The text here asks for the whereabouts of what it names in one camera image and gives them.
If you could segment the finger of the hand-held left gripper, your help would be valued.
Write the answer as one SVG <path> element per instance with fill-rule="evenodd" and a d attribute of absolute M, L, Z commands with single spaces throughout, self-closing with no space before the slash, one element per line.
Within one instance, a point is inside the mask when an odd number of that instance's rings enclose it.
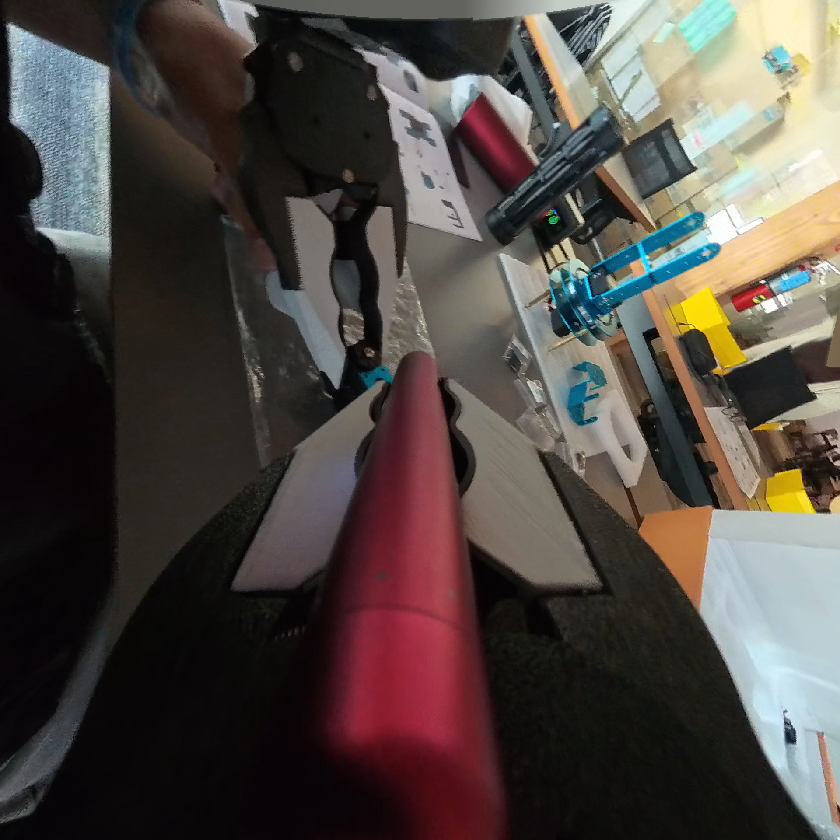
<path fill-rule="evenodd" d="M 366 229 L 376 209 L 374 199 L 342 194 L 338 205 L 338 269 L 347 291 L 355 292 L 363 321 L 363 338 L 352 347 L 358 372 L 369 373 L 382 362 L 383 320 L 380 310 L 380 275 Z"/>
<path fill-rule="evenodd" d="M 318 203 L 290 198 L 287 204 L 301 288 L 284 288 L 285 275 L 274 271 L 266 277 L 266 294 L 297 324 L 318 371 L 337 390 L 347 352 L 340 320 L 346 309 L 358 308 L 359 273 L 348 260 L 334 260 L 333 224 Z"/>

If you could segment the black servo motor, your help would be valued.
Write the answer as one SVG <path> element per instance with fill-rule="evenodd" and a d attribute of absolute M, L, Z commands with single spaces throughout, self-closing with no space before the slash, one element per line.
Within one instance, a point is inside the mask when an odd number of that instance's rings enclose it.
<path fill-rule="evenodd" d="M 339 355 L 339 381 L 334 384 L 327 371 L 319 371 L 322 389 L 332 400 L 337 411 L 344 409 L 360 395 L 357 395 L 351 383 L 353 374 L 357 371 L 368 371 L 382 365 L 382 347 L 364 341 L 357 342 L 343 349 Z"/>

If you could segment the red electric screwdriver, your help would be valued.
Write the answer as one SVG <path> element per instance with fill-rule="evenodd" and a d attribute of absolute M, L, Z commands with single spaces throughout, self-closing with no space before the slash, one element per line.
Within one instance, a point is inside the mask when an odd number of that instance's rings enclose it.
<path fill-rule="evenodd" d="M 288 696 L 248 838 L 507 838 L 474 584 L 435 361 L 388 388 Z"/>

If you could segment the person's left forearm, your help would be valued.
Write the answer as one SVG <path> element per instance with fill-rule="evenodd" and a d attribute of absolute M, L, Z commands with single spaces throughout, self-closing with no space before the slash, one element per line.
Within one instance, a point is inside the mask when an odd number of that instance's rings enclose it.
<path fill-rule="evenodd" d="M 121 29 L 145 2 L 4 1 L 6 21 L 99 64 L 115 69 Z"/>

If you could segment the person's left hand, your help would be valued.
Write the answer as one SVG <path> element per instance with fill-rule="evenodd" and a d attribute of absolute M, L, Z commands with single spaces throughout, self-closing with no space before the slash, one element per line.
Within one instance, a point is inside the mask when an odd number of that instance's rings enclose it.
<path fill-rule="evenodd" d="M 199 2 L 149 2 L 136 32 L 174 104 L 173 127 L 213 162 L 213 197 L 244 233 L 259 270 L 277 268 L 238 186 L 249 43 Z"/>

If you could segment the pile of small screw bags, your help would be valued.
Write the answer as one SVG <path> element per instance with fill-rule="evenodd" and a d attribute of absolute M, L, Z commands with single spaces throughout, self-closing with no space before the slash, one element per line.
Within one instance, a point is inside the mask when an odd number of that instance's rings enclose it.
<path fill-rule="evenodd" d="M 530 350 L 512 335 L 503 359 L 514 374 L 513 384 L 525 405 L 517 426 L 540 451 L 561 457 L 576 475 L 584 477 L 585 454 L 568 442 L 541 382 L 528 377 L 533 361 Z"/>

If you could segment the white foam piece with cutout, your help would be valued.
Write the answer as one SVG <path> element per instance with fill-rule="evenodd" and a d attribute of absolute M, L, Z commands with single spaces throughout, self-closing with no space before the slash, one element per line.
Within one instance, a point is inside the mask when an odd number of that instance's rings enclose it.
<path fill-rule="evenodd" d="M 623 486 L 634 488 L 642 475 L 648 447 L 622 394 L 611 390 L 599 396 L 593 419 L 588 428 L 599 452 L 608 456 Z"/>

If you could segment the red metal cylinder case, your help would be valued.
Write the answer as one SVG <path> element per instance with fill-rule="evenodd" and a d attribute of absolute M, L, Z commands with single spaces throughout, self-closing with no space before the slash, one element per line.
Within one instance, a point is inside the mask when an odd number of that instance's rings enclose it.
<path fill-rule="evenodd" d="M 483 92 L 468 105 L 454 135 L 504 194 L 511 193 L 537 167 Z"/>

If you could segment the table with orange edge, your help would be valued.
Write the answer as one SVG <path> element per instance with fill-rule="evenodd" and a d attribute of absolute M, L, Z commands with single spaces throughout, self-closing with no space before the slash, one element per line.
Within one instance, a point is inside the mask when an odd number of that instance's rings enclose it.
<path fill-rule="evenodd" d="M 522 24 L 528 30 L 530 39 L 546 70 L 558 100 L 563 118 L 572 129 L 578 128 L 596 108 L 596 99 L 582 68 L 572 57 L 562 38 L 552 26 L 548 15 L 530 14 L 522 17 Z M 653 219 L 637 194 L 626 165 L 621 161 L 609 161 L 597 172 L 598 177 L 623 203 L 643 230 L 650 234 L 655 230 Z M 693 417 L 706 442 L 707 453 L 717 466 L 718 477 L 726 490 L 732 508 L 747 511 L 759 510 L 754 494 L 744 494 L 732 472 L 727 453 L 721 446 L 714 426 L 709 422 L 706 408 L 713 403 L 713 393 L 698 382 L 686 362 L 683 347 L 679 342 L 677 322 L 670 310 L 683 298 L 678 292 L 675 281 L 646 290 L 640 297 L 644 300 L 648 315 L 641 315 L 641 304 L 629 301 L 623 304 L 621 320 L 627 341 L 631 348 L 636 348 L 636 335 L 644 335 L 650 327 L 636 326 L 636 322 L 651 321 L 665 348 L 675 377 L 686 396 Z"/>

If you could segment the black cylindrical bit holder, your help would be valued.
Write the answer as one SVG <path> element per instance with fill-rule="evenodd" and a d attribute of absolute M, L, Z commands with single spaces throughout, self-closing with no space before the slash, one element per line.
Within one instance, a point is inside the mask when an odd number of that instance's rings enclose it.
<path fill-rule="evenodd" d="M 489 232 L 499 245 L 509 245 L 625 145 L 620 122 L 605 104 L 599 104 L 554 152 L 487 212 Z"/>

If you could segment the black bag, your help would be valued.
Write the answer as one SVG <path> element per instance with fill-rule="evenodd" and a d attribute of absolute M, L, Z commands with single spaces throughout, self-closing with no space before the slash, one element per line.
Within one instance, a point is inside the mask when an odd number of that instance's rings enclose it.
<path fill-rule="evenodd" d="M 718 367 L 717 358 L 704 332 L 688 329 L 679 336 L 678 342 L 686 363 L 697 378 L 708 377 Z"/>

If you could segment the person's black clothing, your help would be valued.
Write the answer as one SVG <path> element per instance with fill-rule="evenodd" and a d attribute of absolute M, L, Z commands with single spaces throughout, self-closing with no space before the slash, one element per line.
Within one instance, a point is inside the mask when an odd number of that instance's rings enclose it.
<path fill-rule="evenodd" d="M 113 406 L 70 262 L 33 226 L 39 157 L 2 125 L 1 758 L 60 703 L 113 567 Z"/>

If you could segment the yellow box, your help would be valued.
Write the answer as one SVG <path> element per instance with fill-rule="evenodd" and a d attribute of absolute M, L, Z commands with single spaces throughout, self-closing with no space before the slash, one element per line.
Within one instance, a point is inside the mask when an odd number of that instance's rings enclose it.
<path fill-rule="evenodd" d="M 747 362 L 730 330 L 731 321 L 710 288 L 672 304 L 669 311 L 679 334 L 690 336 L 688 347 L 709 352 L 715 372 L 726 372 Z"/>
<path fill-rule="evenodd" d="M 764 497 L 772 512 L 816 513 L 812 499 L 805 490 L 801 469 L 787 469 L 768 478 Z"/>

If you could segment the red fire extinguisher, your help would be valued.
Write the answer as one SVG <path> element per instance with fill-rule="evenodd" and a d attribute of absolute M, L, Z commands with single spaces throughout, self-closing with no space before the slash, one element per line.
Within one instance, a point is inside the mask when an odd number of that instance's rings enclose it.
<path fill-rule="evenodd" d="M 758 284 L 738 292 L 731 297 L 736 312 L 745 312 L 766 301 L 792 291 L 811 281 L 812 274 L 804 264 L 787 269 L 777 276 L 762 280 Z"/>

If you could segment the small blue metal bracket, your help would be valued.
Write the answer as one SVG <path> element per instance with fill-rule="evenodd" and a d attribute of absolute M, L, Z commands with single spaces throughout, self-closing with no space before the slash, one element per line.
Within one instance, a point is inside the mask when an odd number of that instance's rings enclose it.
<path fill-rule="evenodd" d="M 599 391 L 606 387 L 606 375 L 598 364 L 589 361 L 576 364 L 572 371 L 581 373 L 583 379 L 570 388 L 566 401 L 567 413 L 578 427 L 593 424 L 597 417 L 587 416 L 585 405 L 598 398 Z"/>

